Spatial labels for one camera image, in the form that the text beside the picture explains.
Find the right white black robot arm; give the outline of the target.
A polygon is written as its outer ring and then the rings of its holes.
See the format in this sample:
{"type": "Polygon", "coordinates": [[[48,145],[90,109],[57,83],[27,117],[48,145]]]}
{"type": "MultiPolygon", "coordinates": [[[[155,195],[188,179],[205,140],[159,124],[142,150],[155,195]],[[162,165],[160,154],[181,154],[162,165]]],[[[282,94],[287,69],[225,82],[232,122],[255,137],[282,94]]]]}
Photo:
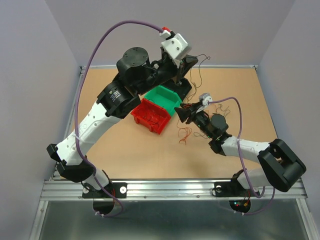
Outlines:
{"type": "Polygon", "coordinates": [[[216,154],[239,157],[260,164],[259,168],[245,167],[230,182],[231,192],[242,195],[250,188],[274,187],[288,192],[307,168],[293,150],[281,139],[271,142],[255,142],[240,139],[227,132],[228,124],[223,115],[208,115],[201,102],[176,107],[181,122],[194,123],[210,139],[209,146],[216,154]]]}

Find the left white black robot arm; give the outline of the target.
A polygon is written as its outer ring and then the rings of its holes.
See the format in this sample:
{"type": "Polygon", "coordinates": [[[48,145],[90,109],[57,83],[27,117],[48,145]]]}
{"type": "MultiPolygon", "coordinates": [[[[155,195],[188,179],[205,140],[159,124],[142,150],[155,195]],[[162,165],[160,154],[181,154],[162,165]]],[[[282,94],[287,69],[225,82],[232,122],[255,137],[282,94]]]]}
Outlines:
{"type": "Polygon", "coordinates": [[[59,174],[74,183],[91,185],[100,197],[108,196],[110,179],[89,163],[86,153],[106,131],[141,103],[141,95],[167,81],[180,81],[197,62],[196,56],[187,54],[174,64],[163,49],[160,60],[150,61],[144,48],[128,49],[116,63],[118,73],[97,96],[74,131],[62,142],[47,146],[50,158],[58,163],[59,174]]]}

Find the red storage bin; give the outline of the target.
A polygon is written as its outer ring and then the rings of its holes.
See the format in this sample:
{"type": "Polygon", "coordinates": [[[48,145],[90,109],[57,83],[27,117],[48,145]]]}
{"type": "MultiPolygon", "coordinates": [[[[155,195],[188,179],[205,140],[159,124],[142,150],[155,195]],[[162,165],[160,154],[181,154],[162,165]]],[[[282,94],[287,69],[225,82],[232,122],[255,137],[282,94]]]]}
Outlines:
{"type": "Polygon", "coordinates": [[[162,107],[143,98],[140,104],[135,107],[131,113],[136,124],[146,127],[150,132],[160,135],[169,121],[171,116],[162,107]]]}

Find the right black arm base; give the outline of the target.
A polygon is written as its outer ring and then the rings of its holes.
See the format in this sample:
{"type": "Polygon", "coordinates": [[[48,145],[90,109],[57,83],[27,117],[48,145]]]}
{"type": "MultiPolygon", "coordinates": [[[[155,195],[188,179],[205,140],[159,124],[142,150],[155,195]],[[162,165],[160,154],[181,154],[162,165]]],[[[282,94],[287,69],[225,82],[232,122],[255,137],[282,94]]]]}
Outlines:
{"type": "Polygon", "coordinates": [[[233,211],[247,214],[251,209],[250,189],[244,189],[239,183],[235,181],[218,181],[214,183],[211,190],[211,195],[217,198],[235,198],[229,200],[229,205],[233,211]]]}

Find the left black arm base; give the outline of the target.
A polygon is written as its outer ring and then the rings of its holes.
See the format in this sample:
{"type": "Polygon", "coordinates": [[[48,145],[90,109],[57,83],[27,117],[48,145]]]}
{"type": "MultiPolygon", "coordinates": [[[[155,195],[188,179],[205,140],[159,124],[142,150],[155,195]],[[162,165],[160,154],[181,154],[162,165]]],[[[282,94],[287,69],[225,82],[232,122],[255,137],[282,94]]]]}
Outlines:
{"type": "Polygon", "coordinates": [[[116,217],[123,212],[124,208],[119,200],[127,197],[126,182],[112,182],[104,190],[97,190],[86,182],[81,182],[81,185],[82,198],[93,200],[92,207],[96,216],[116,217]]]}

